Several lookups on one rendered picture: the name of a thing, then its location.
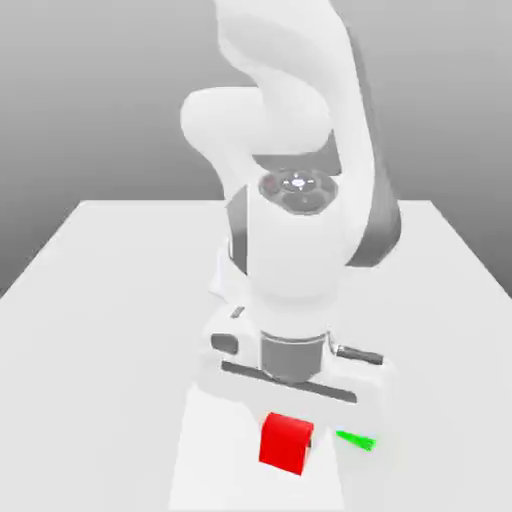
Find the small red cube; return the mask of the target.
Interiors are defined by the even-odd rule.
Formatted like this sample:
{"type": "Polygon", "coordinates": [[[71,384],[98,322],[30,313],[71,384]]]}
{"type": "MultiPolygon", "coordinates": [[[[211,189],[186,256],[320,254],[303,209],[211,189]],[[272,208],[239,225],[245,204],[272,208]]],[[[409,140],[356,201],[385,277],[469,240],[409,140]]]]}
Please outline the small red cube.
{"type": "Polygon", "coordinates": [[[309,421],[270,412],[261,428],[259,461],[301,475],[313,432],[309,421]]]}

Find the small green cube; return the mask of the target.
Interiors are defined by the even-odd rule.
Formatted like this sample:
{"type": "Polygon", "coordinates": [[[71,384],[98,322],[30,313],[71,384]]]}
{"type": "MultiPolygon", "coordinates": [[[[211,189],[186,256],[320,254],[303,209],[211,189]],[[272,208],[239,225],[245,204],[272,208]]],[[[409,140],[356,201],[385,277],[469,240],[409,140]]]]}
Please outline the small green cube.
{"type": "Polygon", "coordinates": [[[367,452],[371,452],[375,448],[377,443],[377,441],[373,438],[358,435],[348,431],[336,430],[335,433],[340,439],[343,439],[367,452]]]}

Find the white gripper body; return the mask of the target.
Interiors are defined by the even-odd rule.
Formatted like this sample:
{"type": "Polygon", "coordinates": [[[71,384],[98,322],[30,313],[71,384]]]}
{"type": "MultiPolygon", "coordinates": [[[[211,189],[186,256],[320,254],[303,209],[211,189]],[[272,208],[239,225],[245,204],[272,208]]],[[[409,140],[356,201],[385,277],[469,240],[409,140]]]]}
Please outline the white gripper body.
{"type": "Polygon", "coordinates": [[[274,412],[312,422],[317,430],[382,430],[387,419],[385,388],[379,384],[354,379],[339,389],[287,385],[213,350],[199,356],[197,385],[212,397],[246,406],[258,423],[274,412]]]}

